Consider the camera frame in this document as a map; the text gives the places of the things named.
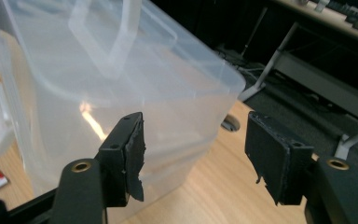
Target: plastic container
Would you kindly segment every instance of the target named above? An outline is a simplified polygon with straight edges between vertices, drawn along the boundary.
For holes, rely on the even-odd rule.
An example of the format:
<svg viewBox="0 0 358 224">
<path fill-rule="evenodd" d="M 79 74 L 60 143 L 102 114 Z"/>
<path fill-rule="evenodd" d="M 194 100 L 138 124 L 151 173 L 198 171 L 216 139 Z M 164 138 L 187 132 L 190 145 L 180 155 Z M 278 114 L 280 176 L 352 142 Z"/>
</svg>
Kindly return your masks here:
<svg viewBox="0 0 358 224">
<path fill-rule="evenodd" d="M 245 86 L 193 35 L 138 0 L 0 0 L 0 74 L 36 195 L 55 188 L 70 161 L 94 157 L 118 120 L 137 111 L 147 148 L 141 178 L 193 161 Z"/>
</svg>

